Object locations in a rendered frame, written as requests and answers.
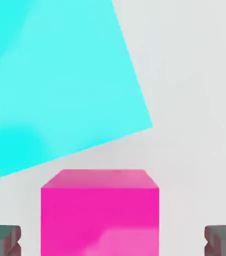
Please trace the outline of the small magenta cube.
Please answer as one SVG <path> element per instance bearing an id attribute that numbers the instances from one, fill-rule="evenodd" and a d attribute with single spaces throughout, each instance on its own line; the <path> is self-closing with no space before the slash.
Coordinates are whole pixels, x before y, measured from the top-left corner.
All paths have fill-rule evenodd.
<path id="1" fill-rule="evenodd" d="M 159 187 L 142 169 L 64 169 L 41 188 L 41 256 L 159 256 Z"/>

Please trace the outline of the large cyan box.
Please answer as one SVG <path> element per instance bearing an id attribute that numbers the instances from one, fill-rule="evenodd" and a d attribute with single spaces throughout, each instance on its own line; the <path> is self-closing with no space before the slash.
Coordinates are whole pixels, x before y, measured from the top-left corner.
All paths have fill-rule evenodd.
<path id="1" fill-rule="evenodd" d="M 112 0 L 0 0 L 0 177 L 151 127 Z"/>

